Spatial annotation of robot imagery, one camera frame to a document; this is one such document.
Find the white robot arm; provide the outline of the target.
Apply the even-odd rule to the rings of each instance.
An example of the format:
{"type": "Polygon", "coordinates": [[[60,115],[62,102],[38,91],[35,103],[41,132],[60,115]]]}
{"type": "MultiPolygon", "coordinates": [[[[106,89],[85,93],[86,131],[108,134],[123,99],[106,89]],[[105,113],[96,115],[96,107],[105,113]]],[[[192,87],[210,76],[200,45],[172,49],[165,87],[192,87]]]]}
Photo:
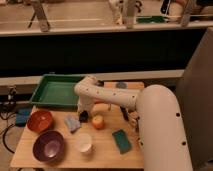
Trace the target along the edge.
{"type": "Polygon", "coordinates": [[[144,89],[105,88],[97,82],[89,75],[75,85],[79,112],[90,113],[95,99],[135,111],[144,171],[193,171],[181,110],[171,90],[158,84],[144,89]]]}

